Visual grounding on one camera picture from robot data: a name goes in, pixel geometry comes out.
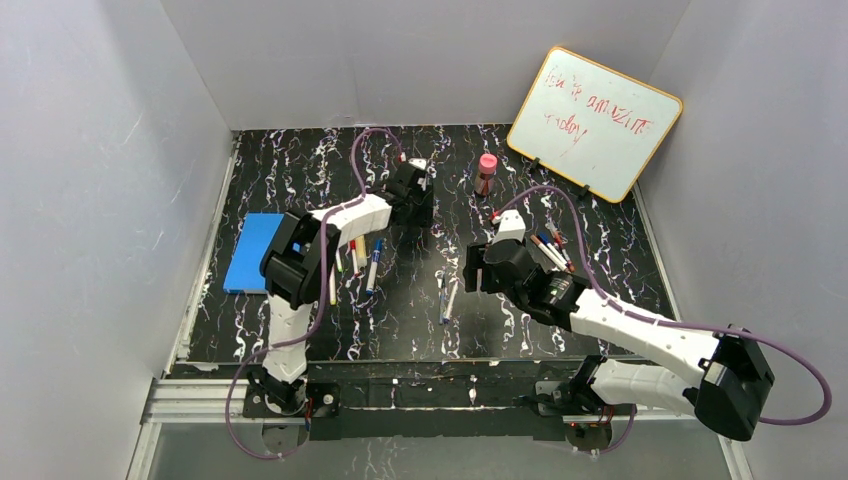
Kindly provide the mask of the checkered black white pen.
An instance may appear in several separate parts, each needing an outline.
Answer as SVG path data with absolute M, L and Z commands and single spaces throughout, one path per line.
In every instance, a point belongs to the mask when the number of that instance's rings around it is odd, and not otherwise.
M 443 324 L 444 321 L 444 309 L 445 309 L 445 280 L 444 280 L 444 272 L 439 272 L 437 276 L 437 285 L 438 285 L 438 293 L 439 293 L 439 308 L 438 308 L 438 323 Z

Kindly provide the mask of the purple white marker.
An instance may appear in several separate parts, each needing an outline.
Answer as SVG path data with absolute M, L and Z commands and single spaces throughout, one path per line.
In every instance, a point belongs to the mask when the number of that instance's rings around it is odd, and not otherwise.
M 452 281 L 445 290 L 445 295 L 443 297 L 444 302 L 442 305 L 440 318 L 440 323 L 443 325 L 448 324 L 450 322 L 458 284 L 458 281 Z

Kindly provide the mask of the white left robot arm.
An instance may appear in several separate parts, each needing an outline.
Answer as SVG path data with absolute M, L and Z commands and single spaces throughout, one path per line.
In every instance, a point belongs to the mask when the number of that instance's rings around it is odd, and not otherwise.
M 305 407 L 307 333 L 312 314 L 326 306 L 338 248 L 388 227 L 427 228 L 433 205 L 428 163 L 414 158 L 350 201 L 283 215 L 259 265 L 270 308 L 268 350 L 261 371 L 248 376 L 274 411 L 289 416 Z

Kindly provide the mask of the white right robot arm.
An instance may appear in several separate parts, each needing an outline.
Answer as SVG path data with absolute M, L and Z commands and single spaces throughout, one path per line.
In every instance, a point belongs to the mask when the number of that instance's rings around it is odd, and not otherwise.
M 547 271 L 524 242 L 472 244 L 466 289 L 502 294 L 532 320 L 608 341 L 642 358 L 625 364 L 589 357 L 564 394 L 570 408 L 638 404 L 692 415 L 726 438 L 753 437 L 774 374 L 751 332 L 728 326 L 698 332 L 617 304 L 588 279 Z

